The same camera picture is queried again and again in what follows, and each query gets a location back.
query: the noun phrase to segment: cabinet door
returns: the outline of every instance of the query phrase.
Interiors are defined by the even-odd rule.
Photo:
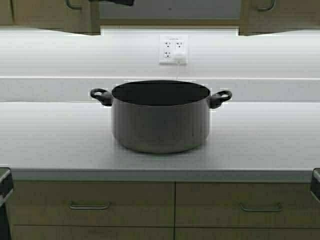
[[[239,35],[320,28],[319,0],[243,0]]]
[[[320,228],[308,184],[177,183],[176,227]]]
[[[176,240],[303,240],[318,239],[320,229],[177,228]]]
[[[173,228],[15,226],[12,240],[172,240]]]
[[[12,25],[12,9],[11,0],[0,1],[0,26],[1,25]]]
[[[16,181],[7,207],[11,225],[173,227],[174,185]]]
[[[13,0],[17,25],[99,35],[99,5],[89,0]]]

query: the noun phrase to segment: cabinet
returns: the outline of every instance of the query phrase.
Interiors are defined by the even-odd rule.
[[[240,35],[320,29],[318,0],[243,0],[242,4]]]
[[[99,35],[99,3],[89,0],[12,0],[16,25]]]
[[[173,240],[173,228],[15,226],[12,240]]]
[[[173,183],[16,182],[12,225],[173,227]]]
[[[319,216],[308,184],[176,184],[176,227],[320,229]]]
[[[12,25],[12,5],[11,0],[1,0],[0,1],[0,26],[1,25]]]
[[[13,240],[301,240],[320,234],[308,184],[17,181]]]
[[[100,25],[239,27],[251,36],[320,29],[318,0],[2,0],[0,25],[99,35]]]
[[[319,238],[320,229],[177,228],[176,240],[303,240]]]

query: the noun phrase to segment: cabinet drawer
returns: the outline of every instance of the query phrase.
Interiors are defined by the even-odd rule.
[[[20,181],[8,210],[11,225],[171,227],[174,185]]]
[[[176,185],[178,227],[320,228],[319,216],[308,184]]]
[[[12,240],[172,240],[173,228],[15,226]]]
[[[303,240],[318,239],[320,229],[177,228],[176,240]]]

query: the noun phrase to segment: gray pot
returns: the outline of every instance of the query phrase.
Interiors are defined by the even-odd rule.
[[[90,95],[112,106],[112,133],[123,146],[154,154],[203,144],[209,134],[210,109],[232,97],[228,90],[211,96],[205,86],[171,80],[128,82],[111,93],[92,89]]]

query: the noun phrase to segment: cabinet handle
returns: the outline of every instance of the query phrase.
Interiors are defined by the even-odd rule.
[[[81,6],[74,6],[71,4],[70,0],[64,0],[65,5],[71,10],[82,10]]]
[[[271,0],[271,5],[269,7],[258,7],[259,12],[269,12],[276,7],[277,0]]]
[[[83,205],[75,204],[75,202],[70,202],[69,208],[71,210],[106,210],[110,207],[111,202],[107,202],[106,205]]]
[[[275,208],[246,208],[242,203],[240,203],[241,210],[248,213],[276,213],[283,210],[280,203],[276,205]]]

